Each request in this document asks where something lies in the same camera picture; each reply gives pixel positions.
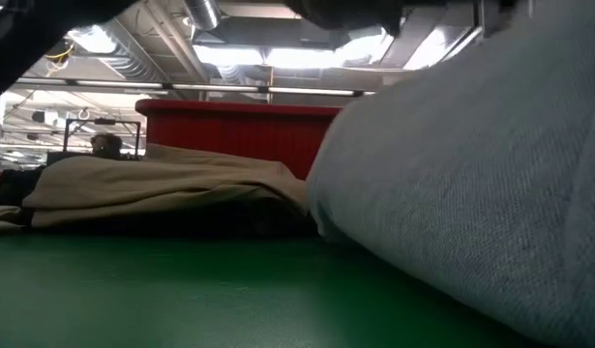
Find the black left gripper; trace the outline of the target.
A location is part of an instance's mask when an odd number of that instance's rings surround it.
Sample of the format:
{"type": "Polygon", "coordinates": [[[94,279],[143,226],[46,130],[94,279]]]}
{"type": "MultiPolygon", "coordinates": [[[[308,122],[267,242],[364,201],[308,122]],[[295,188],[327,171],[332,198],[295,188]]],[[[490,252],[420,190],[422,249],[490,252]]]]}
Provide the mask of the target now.
{"type": "Polygon", "coordinates": [[[294,13],[325,30],[358,30],[380,26],[396,37],[403,0],[282,0],[294,13]]]}

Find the pale blue denim garment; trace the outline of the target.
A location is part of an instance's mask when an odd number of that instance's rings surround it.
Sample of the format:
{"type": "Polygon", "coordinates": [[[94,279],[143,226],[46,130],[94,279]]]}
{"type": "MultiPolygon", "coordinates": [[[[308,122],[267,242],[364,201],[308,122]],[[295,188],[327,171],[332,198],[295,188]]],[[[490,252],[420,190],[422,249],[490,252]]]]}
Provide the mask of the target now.
{"type": "Polygon", "coordinates": [[[307,179],[353,241],[542,343],[595,348],[595,0],[348,104],[307,179]]]}

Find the beige garment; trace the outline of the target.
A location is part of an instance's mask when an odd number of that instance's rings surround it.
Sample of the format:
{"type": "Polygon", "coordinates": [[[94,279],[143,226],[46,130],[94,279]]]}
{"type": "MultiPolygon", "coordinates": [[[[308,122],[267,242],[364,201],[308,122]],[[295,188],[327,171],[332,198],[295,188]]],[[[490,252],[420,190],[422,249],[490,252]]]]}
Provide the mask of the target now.
{"type": "Polygon", "coordinates": [[[34,227],[270,198],[308,211],[306,185],[281,162],[150,144],[140,160],[91,156],[46,167],[22,205],[34,227]]]}

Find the dark blue denim jeans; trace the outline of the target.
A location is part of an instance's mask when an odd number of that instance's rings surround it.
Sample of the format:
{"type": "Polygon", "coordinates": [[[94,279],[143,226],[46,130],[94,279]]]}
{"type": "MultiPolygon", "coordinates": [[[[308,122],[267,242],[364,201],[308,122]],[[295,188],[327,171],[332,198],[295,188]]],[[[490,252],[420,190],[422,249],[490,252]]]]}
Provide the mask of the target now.
{"type": "Polygon", "coordinates": [[[34,212],[23,208],[21,203],[35,188],[42,171],[40,167],[32,170],[7,169],[0,175],[0,206],[17,206],[22,210],[25,224],[21,229],[23,232],[201,240],[297,238],[316,234],[311,216],[303,215],[287,203],[271,197],[33,227],[31,218],[34,212]]]}

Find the red plastic laundry bin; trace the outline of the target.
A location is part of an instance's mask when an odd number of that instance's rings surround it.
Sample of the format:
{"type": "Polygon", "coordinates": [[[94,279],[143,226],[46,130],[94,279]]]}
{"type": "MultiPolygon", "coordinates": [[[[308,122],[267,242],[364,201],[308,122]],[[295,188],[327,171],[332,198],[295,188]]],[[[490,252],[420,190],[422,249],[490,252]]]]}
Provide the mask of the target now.
{"type": "Polygon", "coordinates": [[[283,163],[305,179],[338,107],[140,100],[146,142],[283,163]]]}

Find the grey ceiling ventilation unit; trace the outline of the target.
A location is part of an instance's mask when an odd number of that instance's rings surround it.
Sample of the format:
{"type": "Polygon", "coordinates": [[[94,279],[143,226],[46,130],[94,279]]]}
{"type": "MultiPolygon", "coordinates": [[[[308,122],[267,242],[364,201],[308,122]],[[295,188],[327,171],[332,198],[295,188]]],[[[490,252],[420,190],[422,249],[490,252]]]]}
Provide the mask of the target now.
{"type": "Polygon", "coordinates": [[[196,32],[192,43],[336,49],[349,40],[345,30],[323,30],[303,19],[231,16],[213,30],[196,32]]]}

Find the person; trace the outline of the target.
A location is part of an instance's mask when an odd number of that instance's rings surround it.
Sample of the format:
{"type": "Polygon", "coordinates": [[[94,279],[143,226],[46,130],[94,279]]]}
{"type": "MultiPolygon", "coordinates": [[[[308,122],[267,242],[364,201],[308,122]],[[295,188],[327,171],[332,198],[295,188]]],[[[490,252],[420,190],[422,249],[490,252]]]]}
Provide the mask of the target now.
{"type": "Polygon", "coordinates": [[[92,154],[95,157],[119,160],[121,158],[122,139],[111,133],[100,133],[90,139],[92,154]]]}

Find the black background box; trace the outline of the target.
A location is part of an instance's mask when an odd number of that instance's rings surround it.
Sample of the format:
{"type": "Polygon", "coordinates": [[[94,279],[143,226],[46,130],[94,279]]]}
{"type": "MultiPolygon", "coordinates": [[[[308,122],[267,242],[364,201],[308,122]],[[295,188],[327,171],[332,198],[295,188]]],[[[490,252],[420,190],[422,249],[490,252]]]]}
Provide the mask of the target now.
{"type": "Polygon", "coordinates": [[[51,166],[52,164],[65,159],[70,159],[74,157],[90,157],[92,156],[91,153],[80,153],[80,152],[48,152],[46,156],[46,166],[51,166]]]}

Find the green table mat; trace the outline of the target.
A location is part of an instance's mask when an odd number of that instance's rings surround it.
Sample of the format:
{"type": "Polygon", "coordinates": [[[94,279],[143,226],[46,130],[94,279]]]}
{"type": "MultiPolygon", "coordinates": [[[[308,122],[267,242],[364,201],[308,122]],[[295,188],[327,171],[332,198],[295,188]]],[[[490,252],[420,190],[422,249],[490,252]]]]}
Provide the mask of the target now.
{"type": "Polygon", "coordinates": [[[0,348],[546,348],[316,239],[0,237],[0,348]]]}

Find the white canvas tote bag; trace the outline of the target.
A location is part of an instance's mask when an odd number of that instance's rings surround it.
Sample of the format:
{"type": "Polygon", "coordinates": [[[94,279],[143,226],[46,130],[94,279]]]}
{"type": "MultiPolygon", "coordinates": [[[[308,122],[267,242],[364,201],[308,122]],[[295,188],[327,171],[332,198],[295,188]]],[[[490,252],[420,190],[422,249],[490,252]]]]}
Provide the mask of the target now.
{"type": "Polygon", "coordinates": [[[22,210],[17,206],[0,206],[0,234],[17,232],[25,226],[22,210]]]}

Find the silver ceiling duct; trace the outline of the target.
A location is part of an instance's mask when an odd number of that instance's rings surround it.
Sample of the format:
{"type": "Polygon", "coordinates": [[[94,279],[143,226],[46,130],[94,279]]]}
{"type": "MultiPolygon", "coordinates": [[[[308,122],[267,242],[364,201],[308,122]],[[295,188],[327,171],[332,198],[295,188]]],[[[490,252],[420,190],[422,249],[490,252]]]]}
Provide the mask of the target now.
{"type": "Polygon", "coordinates": [[[222,19],[216,0],[184,0],[184,4],[191,24],[197,30],[213,30],[222,19]]]}

